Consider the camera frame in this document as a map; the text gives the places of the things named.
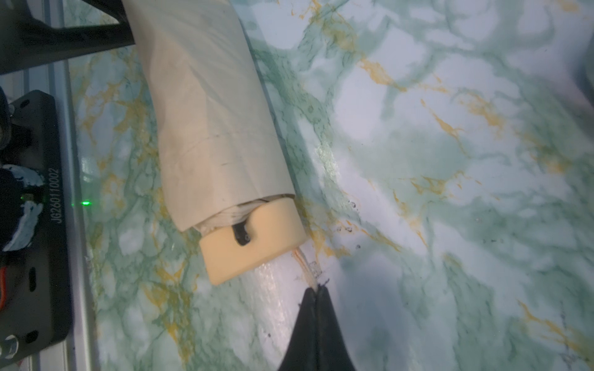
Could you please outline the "beige umbrella sleeve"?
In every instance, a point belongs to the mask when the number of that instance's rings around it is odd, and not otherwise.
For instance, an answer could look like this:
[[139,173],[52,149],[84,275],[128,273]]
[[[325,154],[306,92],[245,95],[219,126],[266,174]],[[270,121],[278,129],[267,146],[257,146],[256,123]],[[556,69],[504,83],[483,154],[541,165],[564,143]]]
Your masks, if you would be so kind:
[[162,189],[179,230],[295,190],[228,1],[126,1],[156,112]]

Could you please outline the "beige umbrella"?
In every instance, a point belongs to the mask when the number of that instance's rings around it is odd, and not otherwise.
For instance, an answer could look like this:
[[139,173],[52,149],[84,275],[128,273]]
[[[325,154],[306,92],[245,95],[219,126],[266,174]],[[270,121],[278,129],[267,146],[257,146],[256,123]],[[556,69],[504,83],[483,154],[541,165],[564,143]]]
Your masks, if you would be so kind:
[[200,240],[210,283],[222,284],[301,247],[308,239],[295,201],[264,203],[246,220],[218,228]]

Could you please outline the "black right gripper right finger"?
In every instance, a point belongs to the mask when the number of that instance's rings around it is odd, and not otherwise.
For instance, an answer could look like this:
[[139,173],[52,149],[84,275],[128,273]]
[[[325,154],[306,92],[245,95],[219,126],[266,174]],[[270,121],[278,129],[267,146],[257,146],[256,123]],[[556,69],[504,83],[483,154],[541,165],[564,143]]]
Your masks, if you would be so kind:
[[323,285],[316,294],[316,322],[317,369],[355,371],[329,291]]

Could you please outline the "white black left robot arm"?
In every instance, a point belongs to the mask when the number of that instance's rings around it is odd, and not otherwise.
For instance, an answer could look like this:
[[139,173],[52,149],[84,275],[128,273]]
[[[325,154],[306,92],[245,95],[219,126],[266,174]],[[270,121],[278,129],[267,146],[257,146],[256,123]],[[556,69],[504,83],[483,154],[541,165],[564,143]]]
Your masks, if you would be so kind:
[[53,28],[35,19],[26,1],[1,2],[1,74],[131,46],[135,43],[121,1],[88,1],[118,22]]

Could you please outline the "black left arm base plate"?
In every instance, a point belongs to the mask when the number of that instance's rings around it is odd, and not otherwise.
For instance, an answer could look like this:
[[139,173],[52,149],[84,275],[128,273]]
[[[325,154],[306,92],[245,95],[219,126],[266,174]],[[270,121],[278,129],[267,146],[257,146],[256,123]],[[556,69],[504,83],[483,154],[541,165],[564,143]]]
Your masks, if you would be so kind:
[[73,309],[55,98],[1,97],[1,366],[64,340]]

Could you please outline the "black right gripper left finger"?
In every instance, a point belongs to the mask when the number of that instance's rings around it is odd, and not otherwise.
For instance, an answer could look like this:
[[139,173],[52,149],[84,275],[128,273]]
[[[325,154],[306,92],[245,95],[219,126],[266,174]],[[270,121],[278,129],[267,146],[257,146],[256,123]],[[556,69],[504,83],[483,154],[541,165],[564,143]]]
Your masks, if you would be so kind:
[[305,290],[286,354],[278,371],[317,370],[316,292]]

